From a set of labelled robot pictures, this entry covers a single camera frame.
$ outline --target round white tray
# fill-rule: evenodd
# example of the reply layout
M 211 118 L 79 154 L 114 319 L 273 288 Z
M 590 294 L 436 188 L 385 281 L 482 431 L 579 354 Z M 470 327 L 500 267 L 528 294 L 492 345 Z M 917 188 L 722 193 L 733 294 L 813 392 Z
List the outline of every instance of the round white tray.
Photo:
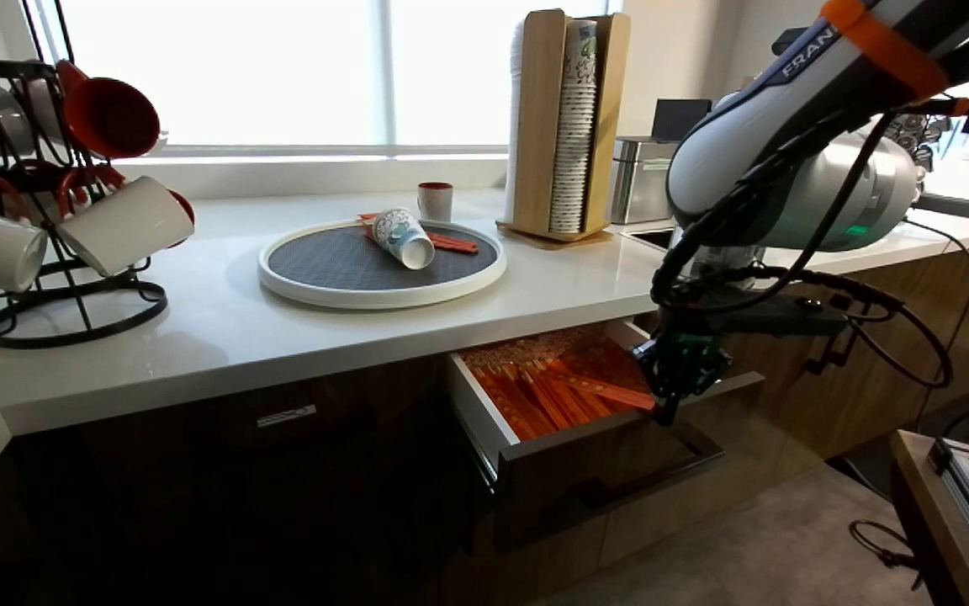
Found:
M 422 272 L 364 240 L 356 224 L 299 229 L 260 254 L 260 284 L 276 295 L 331 310 L 405 310 L 479 294 L 503 276 L 507 248 L 466 225 L 422 224 L 479 242 L 479 256 L 436 248 Z

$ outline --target white countertop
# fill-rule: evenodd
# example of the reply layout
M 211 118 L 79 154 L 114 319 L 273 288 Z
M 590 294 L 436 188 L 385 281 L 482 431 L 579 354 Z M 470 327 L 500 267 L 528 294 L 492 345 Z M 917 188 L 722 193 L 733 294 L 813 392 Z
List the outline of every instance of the white countertop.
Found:
M 223 200 L 198 202 L 198 233 L 155 256 L 145 281 L 168 290 L 168 310 L 128 332 L 58 348 L 0 349 L 0 451 L 12 435 L 273 386 L 356 366 L 448 354 L 594 319 L 649 314 L 658 248 L 612 229 L 548 247 L 496 229 L 500 193 L 460 193 L 455 219 L 497 235 L 507 272 L 464 301 L 416 310 L 340 314 L 269 295 L 257 256 L 265 242 L 359 212 L 407 204 L 400 197 Z M 969 242 L 969 219 L 915 212 Z M 822 254 L 813 270 L 856 272 L 946 254 L 937 235 L 894 229 L 860 254 Z

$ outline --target drawer handle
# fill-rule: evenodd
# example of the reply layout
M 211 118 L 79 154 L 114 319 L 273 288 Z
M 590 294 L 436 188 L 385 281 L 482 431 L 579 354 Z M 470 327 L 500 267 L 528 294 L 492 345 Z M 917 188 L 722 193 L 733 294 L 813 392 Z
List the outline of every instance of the drawer handle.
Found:
M 280 427 L 280 426 L 305 421 L 305 418 L 315 418 L 315 414 L 319 414 L 315 403 L 302 403 L 302 408 L 290 408 L 290 412 L 263 414 L 263 418 L 257 418 L 257 427 L 265 431 L 265 427 Z

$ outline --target drawer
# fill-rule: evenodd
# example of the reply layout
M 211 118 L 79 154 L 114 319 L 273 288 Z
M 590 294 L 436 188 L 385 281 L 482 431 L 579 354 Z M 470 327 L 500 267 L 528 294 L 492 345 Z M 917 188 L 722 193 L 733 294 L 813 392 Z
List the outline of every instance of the drawer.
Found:
M 174 483 L 224 465 L 313 458 L 445 393 L 445 360 L 391 365 L 73 427 L 109 479 Z
M 575 386 L 594 382 L 649 397 L 628 357 L 647 341 L 631 325 L 594 325 L 448 357 L 451 408 L 492 494 L 500 548 L 585 523 L 714 463 L 720 449 L 697 427 L 664 427 L 602 397 L 585 403 Z M 736 377 L 714 393 L 750 384 L 757 377 Z M 546 427 L 540 414 L 524 412 L 528 400 L 555 408 L 565 427 Z

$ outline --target window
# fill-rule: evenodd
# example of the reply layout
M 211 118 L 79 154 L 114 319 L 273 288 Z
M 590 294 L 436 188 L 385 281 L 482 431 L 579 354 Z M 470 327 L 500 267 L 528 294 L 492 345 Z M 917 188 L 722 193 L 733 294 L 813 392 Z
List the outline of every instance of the window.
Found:
M 168 151 L 500 151 L 535 6 L 617 0 L 64 0 L 64 16 L 76 66 L 142 89 Z

